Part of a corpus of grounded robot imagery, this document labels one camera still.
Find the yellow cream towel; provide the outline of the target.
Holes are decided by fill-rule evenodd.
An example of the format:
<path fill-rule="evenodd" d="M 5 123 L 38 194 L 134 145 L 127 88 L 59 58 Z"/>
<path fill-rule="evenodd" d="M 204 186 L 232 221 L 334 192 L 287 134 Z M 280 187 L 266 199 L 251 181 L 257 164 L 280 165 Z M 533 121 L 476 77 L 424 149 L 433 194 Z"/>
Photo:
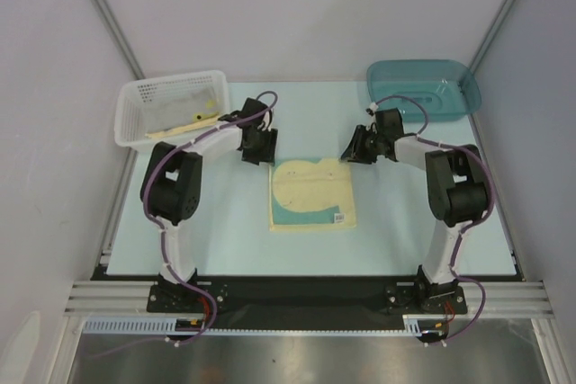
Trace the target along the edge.
<path fill-rule="evenodd" d="M 215 125 L 218 122 L 218 117 L 210 117 L 205 119 L 200 119 L 199 121 L 195 121 L 193 123 L 171 128 L 165 129 L 158 132 L 148 132 L 145 134 L 146 138 L 160 140 L 161 138 L 168 138 L 183 135 L 192 131 L 196 131 L 198 129 L 205 129 Z"/>

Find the pale yellow towel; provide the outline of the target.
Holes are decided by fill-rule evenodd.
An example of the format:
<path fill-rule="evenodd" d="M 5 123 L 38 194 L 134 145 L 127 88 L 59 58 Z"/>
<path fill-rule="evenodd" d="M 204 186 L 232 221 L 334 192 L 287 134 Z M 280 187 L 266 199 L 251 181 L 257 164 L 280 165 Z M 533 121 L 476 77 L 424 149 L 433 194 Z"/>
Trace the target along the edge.
<path fill-rule="evenodd" d="M 352 172 L 336 158 L 284 159 L 269 169 L 269 228 L 275 232 L 354 228 Z"/>

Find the yellow-green grey towel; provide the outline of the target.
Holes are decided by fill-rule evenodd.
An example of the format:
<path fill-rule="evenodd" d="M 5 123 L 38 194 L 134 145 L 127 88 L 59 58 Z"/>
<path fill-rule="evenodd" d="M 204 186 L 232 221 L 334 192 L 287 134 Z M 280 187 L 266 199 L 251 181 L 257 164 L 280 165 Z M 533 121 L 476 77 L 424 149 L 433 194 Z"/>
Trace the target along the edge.
<path fill-rule="evenodd" d="M 212 89 L 184 91 L 147 103 L 143 109 L 146 132 L 158 132 L 214 117 L 221 112 Z"/>

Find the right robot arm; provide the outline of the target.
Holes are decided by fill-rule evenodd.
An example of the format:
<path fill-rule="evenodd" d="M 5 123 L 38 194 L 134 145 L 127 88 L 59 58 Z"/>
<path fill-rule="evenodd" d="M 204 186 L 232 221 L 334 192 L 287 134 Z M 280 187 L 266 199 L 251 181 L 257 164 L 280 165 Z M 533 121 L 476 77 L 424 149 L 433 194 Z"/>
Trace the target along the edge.
<path fill-rule="evenodd" d="M 367 110 L 371 121 L 358 125 L 340 157 L 347 163 L 371 165 L 383 156 L 422 170 L 427 201 L 436 224 L 418 276 L 424 285 L 414 291 L 415 305 L 436 313 L 447 301 L 442 285 L 458 280 L 457 260 L 464 236 L 483 223 L 494 208 L 494 192 L 485 164 L 474 145 L 453 146 L 407 133 L 397 109 Z"/>

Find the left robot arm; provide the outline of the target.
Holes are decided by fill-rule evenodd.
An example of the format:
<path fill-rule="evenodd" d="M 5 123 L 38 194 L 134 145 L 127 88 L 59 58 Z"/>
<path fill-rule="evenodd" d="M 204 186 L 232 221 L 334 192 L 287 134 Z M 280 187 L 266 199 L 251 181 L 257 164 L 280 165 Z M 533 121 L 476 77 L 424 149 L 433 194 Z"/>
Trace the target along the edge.
<path fill-rule="evenodd" d="M 186 221 L 197 211 L 202 192 L 203 166 L 238 151 L 252 165 L 273 165 L 278 130 L 273 127 L 275 91 L 247 98 L 241 109 L 220 116 L 205 132 L 181 145 L 158 142 L 152 150 L 140 189 L 145 217 L 160 235 L 162 268 L 159 277 L 171 283 L 166 301 L 187 312 L 198 301 L 194 287 L 197 264 Z"/>

